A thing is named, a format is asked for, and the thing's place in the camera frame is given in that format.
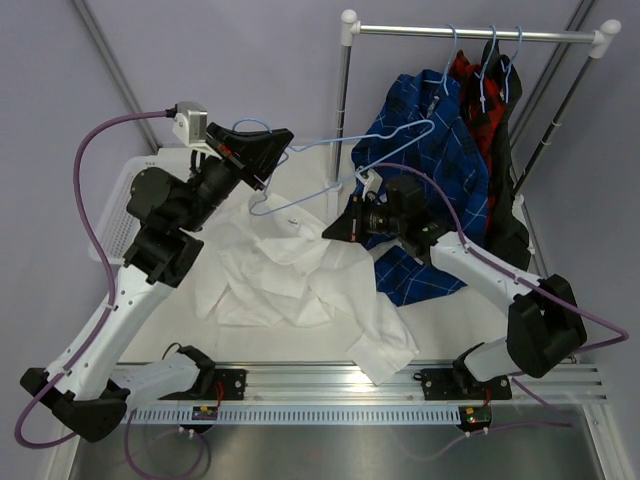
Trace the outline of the light blue wire hanger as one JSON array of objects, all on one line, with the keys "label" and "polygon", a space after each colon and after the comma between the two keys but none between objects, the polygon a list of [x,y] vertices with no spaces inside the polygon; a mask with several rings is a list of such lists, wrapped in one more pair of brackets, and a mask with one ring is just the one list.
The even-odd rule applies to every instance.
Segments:
[{"label": "light blue wire hanger", "polygon": [[389,141],[394,139],[396,136],[398,136],[401,132],[404,132],[405,130],[409,130],[410,128],[413,127],[418,127],[418,126],[424,126],[425,129],[422,130],[417,137],[415,137],[414,139],[411,139],[409,141],[407,141],[406,143],[402,144],[401,146],[399,146],[398,148],[396,148],[395,150],[392,150],[389,154],[384,155],[383,157],[381,157],[379,160],[372,162],[371,164],[365,166],[365,167],[358,167],[354,173],[352,173],[351,175],[344,177],[342,179],[338,179],[335,181],[331,181],[327,187],[324,187],[323,189],[307,195],[306,197],[303,197],[301,199],[286,203],[284,206],[281,207],[276,207],[274,209],[271,210],[266,210],[266,211],[258,211],[257,208],[259,205],[265,203],[268,200],[268,193],[269,193],[269,188],[271,186],[271,182],[272,182],[272,178],[273,178],[273,173],[269,174],[267,179],[265,181],[262,182],[262,185],[264,186],[264,189],[261,191],[261,195],[262,197],[257,199],[254,203],[250,204],[248,206],[248,212],[251,216],[255,216],[255,217],[263,217],[263,216],[268,216],[271,214],[274,214],[276,212],[285,210],[287,208],[290,208],[292,206],[296,206],[299,205],[301,203],[304,203],[306,201],[309,201],[311,199],[314,199],[322,194],[325,193],[329,193],[331,190],[335,190],[338,187],[341,187],[344,183],[346,183],[347,181],[351,180],[351,179],[355,179],[359,174],[365,173],[368,170],[373,169],[375,166],[381,165],[383,160],[386,160],[388,158],[390,158],[391,156],[400,153],[401,151],[405,150],[406,148],[408,148],[409,146],[412,146],[414,144],[417,144],[420,140],[425,139],[426,137],[430,136],[436,129],[436,124],[434,121],[430,120],[430,119],[422,119],[422,120],[417,120],[417,121],[413,121],[413,122],[409,122],[409,123],[405,123],[400,125],[399,127],[396,127],[391,133],[383,135],[380,133],[373,133],[373,134],[364,134],[364,135],[355,135],[355,136],[348,136],[348,137],[340,137],[340,138],[330,138],[330,139],[323,139],[323,140],[318,140],[315,141],[311,144],[308,145],[304,145],[304,146],[287,146],[285,148],[285,151],[280,155],[280,157],[278,158],[277,162],[276,162],[276,168],[279,168],[280,166],[284,165],[285,163],[287,163],[289,161],[290,158],[290,152],[296,153],[296,154],[301,154],[303,152],[306,152],[307,150],[319,147],[319,146],[325,146],[325,145],[329,145],[329,146],[341,146],[344,142],[350,142],[350,141],[360,141],[360,140],[372,140],[372,139],[377,139],[380,141]]}]

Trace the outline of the white shirt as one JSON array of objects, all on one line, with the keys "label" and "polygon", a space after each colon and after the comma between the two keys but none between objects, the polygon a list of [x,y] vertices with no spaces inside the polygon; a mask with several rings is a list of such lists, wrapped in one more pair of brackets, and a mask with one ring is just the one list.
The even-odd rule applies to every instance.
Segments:
[{"label": "white shirt", "polygon": [[419,349],[396,307],[376,288],[374,262],[359,244],[323,238],[325,224],[272,194],[224,209],[201,233],[204,247],[187,277],[195,316],[226,327],[296,329],[353,320],[346,352],[376,385]]}]

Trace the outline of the blue plaid shirt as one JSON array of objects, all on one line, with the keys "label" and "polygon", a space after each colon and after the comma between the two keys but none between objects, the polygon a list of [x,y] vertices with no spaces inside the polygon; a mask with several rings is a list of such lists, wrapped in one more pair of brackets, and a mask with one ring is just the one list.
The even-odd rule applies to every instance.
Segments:
[{"label": "blue plaid shirt", "polygon": [[[489,173],[460,115],[460,85],[425,69],[401,74],[367,131],[351,151],[358,170],[382,160],[419,170],[447,195],[467,238],[485,244]],[[377,289],[398,307],[453,294],[464,287],[457,278],[419,264],[394,246],[374,263]]]}]

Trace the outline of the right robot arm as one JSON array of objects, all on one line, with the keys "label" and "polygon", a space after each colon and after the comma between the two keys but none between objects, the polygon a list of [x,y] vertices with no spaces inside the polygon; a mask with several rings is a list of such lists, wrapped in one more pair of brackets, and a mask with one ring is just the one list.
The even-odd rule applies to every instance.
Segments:
[{"label": "right robot arm", "polygon": [[457,233],[433,216],[418,180],[392,178],[386,199],[354,195],[348,209],[322,233],[323,238],[364,243],[387,234],[414,259],[472,287],[507,318],[506,335],[462,353],[445,381],[466,398],[485,398],[492,383],[512,373],[541,378],[587,341],[572,288],[559,275],[540,278],[518,269]]}]

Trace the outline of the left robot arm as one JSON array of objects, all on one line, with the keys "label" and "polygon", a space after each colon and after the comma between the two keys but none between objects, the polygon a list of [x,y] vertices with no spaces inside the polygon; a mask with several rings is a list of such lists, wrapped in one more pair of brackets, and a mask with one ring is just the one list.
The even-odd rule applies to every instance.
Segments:
[{"label": "left robot arm", "polygon": [[182,283],[204,247],[195,238],[241,183],[262,190],[293,140],[286,128],[236,132],[206,129],[205,154],[187,180],[159,167],[134,177],[128,213],[140,228],[111,272],[103,307],[46,368],[20,380],[34,404],[46,406],[72,434],[95,443],[135,410],[173,394],[207,397],[217,388],[216,364],[187,345],[167,358],[117,375],[114,369],[149,316]]}]

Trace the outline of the black pinstripe shirt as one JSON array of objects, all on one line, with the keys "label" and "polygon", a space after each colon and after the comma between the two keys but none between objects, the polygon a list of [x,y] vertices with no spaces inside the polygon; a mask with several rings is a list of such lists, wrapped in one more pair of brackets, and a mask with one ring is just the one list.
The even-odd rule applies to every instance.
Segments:
[{"label": "black pinstripe shirt", "polygon": [[529,232],[512,211],[515,194],[509,141],[509,120],[522,96],[522,84],[515,68],[507,73],[510,58],[500,54],[498,49],[488,54],[486,48],[482,60],[488,61],[486,75],[498,84],[501,105],[505,107],[490,150],[493,161],[491,192],[495,195],[495,205],[487,229],[485,248],[510,265],[526,270],[531,259]]}]

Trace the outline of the red black plaid shirt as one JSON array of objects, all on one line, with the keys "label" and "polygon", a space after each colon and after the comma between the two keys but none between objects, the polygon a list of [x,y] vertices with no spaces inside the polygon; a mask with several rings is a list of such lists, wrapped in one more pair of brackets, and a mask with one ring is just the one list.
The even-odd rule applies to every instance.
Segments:
[{"label": "red black plaid shirt", "polygon": [[460,86],[460,115],[480,154],[486,156],[505,113],[500,87],[482,74],[479,64],[470,63],[462,50],[456,53],[449,76]]}]

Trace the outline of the white and silver clothes rack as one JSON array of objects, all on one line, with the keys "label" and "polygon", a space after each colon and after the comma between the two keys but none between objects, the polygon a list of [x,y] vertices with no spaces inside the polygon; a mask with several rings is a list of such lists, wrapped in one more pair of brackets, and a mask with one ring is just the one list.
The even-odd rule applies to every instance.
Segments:
[{"label": "white and silver clothes rack", "polygon": [[[458,40],[491,40],[491,28],[456,28]],[[561,128],[564,117],[567,114],[579,87],[584,82],[587,75],[593,70],[597,62],[601,60],[609,50],[614,38],[621,32],[620,21],[610,19],[592,31],[561,31],[561,32],[539,32],[523,31],[523,43],[549,43],[556,46],[558,43],[568,43],[570,49],[573,45],[587,45],[589,53],[585,61],[576,74],[571,86],[565,94],[562,102],[550,120],[544,134],[540,138],[536,149],[526,163],[522,173],[516,178],[516,189],[520,191],[528,180],[534,166],[541,158],[545,150],[551,144],[556,132]],[[413,26],[389,26],[389,25],[369,25],[358,19],[357,13],[352,9],[347,9],[341,14],[340,29],[340,63],[339,63],[339,83],[336,108],[336,136],[344,136],[345,115],[347,105],[347,92],[349,86],[350,63],[354,40],[357,36],[394,36],[394,37],[423,37],[423,38],[452,38],[449,27],[413,27]],[[500,41],[516,42],[518,33],[516,28],[499,30],[497,37]],[[331,146],[329,162],[329,183],[339,179],[342,162],[342,145]],[[337,205],[339,192],[342,186],[331,190],[328,194],[328,203]]]}]

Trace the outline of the white plastic basket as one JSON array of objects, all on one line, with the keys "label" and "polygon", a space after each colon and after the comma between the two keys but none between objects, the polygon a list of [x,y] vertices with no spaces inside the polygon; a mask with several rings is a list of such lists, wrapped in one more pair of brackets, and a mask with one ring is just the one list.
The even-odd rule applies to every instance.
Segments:
[{"label": "white plastic basket", "polygon": [[140,226],[126,211],[134,178],[143,170],[158,167],[181,180],[189,177],[190,151],[186,148],[162,148],[156,155],[137,156],[125,162],[107,200],[94,233],[111,265],[121,265]]}]

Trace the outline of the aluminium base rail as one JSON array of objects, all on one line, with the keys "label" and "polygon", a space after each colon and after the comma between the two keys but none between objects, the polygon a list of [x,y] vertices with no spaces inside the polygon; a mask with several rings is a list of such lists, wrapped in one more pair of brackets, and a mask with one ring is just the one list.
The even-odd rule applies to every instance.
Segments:
[{"label": "aluminium base rail", "polygon": [[540,397],[550,404],[604,403],[607,394],[598,370],[590,365],[565,363],[541,379],[526,375],[501,377],[476,393],[464,393],[452,379],[451,368],[429,363],[409,364],[381,385],[347,363],[220,363],[237,380],[225,387],[229,399],[236,391],[245,402],[439,402],[480,404],[530,402]]}]

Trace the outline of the grey frame post left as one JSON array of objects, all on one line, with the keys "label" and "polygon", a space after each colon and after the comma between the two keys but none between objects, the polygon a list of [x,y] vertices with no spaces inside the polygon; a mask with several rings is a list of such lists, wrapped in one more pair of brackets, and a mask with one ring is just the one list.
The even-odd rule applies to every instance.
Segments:
[{"label": "grey frame post left", "polygon": [[69,5],[76,14],[82,28],[94,48],[98,59],[107,72],[113,87],[129,114],[139,114],[142,108],[124,71],[122,70],[97,17],[85,0],[70,0]]}]

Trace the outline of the grey frame post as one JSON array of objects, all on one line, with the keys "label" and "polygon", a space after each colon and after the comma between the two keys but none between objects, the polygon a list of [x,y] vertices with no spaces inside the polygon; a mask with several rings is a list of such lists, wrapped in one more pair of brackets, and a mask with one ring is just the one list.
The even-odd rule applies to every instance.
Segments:
[{"label": "grey frame post", "polygon": [[[577,1],[575,9],[566,23],[565,30],[574,32],[581,31],[597,4],[598,0]],[[569,50],[570,46],[568,43],[558,43],[554,47],[551,56],[544,66],[542,74],[534,84],[531,93],[524,103],[522,111],[511,127],[509,134],[511,146],[516,145],[520,135],[526,130],[527,125],[532,119],[539,103],[542,101],[547,88],[562,66]]]},{"label": "grey frame post", "polygon": [[107,72],[113,87],[129,114],[139,114],[142,108],[124,71],[122,70],[97,17],[85,0],[70,0],[69,5],[76,14],[82,28],[94,48],[98,59]]}]

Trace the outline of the grey frame post right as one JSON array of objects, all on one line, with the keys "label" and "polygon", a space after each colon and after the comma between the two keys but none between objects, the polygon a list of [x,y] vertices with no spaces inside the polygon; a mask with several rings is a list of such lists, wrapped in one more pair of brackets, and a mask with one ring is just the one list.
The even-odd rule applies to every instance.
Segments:
[{"label": "grey frame post right", "polygon": [[[598,0],[577,1],[575,9],[566,23],[565,30],[574,32],[581,31],[597,4]],[[547,88],[562,66],[569,50],[570,46],[568,43],[558,43],[554,47],[551,56],[544,66],[542,74],[534,84],[531,93],[524,103],[522,111],[511,127],[509,134],[511,146],[516,145],[520,135],[526,130],[527,125],[532,119],[539,103],[542,101]]]}]

